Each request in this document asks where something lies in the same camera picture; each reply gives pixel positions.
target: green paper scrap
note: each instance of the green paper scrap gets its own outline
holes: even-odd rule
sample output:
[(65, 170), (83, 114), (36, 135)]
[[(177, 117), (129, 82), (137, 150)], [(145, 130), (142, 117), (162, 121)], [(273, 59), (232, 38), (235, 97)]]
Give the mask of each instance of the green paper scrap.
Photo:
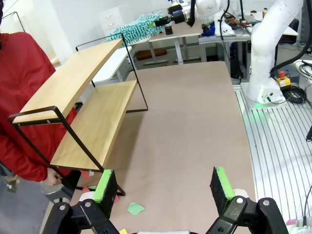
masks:
[(135, 202), (132, 202), (128, 208), (128, 211), (133, 215), (138, 215), (138, 213), (144, 211), (145, 208)]

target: person's hand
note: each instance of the person's hand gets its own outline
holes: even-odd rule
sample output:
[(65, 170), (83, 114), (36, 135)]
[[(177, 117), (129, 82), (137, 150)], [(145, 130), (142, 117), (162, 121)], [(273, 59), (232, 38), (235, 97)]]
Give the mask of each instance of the person's hand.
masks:
[(58, 173), (56, 173), (56, 171), (54, 171), (52, 168), (47, 168), (47, 170), (48, 176), (44, 181), (47, 186), (55, 186), (62, 183), (62, 181), (60, 180), (62, 179), (62, 177)]

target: green tape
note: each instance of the green tape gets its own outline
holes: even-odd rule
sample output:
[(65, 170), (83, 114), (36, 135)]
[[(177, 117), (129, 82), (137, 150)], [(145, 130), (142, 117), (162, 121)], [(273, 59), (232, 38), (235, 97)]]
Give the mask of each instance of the green tape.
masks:
[(223, 192), (227, 198), (227, 200), (232, 200), (233, 197), (235, 197), (234, 190), (231, 186), (231, 183), (228, 179), (228, 177), (225, 174), (224, 168), (223, 167), (217, 167), (216, 171), (218, 173), (218, 177), (220, 179), (221, 185)]
[(105, 190), (109, 181), (109, 178), (111, 177), (113, 173), (113, 170), (104, 170), (103, 175), (97, 185), (97, 189), (93, 195), (93, 200), (97, 203), (100, 203), (105, 194)]

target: lower shelf board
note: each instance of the lower shelf board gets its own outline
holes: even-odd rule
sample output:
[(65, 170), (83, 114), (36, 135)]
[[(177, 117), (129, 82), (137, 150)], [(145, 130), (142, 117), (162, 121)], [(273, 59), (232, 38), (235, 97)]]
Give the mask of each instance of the lower shelf board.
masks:
[[(137, 81), (95, 87), (71, 127), (80, 140), (105, 167)], [(72, 136), (66, 132), (51, 165), (99, 170)]]

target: bottle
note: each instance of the bottle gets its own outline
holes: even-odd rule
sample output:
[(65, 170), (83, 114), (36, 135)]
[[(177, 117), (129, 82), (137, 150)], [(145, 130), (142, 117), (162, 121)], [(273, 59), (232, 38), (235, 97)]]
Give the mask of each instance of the bottle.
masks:
[(263, 18), (265, 17), (265, 15), (267, 14), (267, 12), (268, 12), (268, 9), (267, 9), (267, 8), (264, 8), (264, 10), (263, 10), (263, 12), (262, 12), (262, 17), (263, 17)]

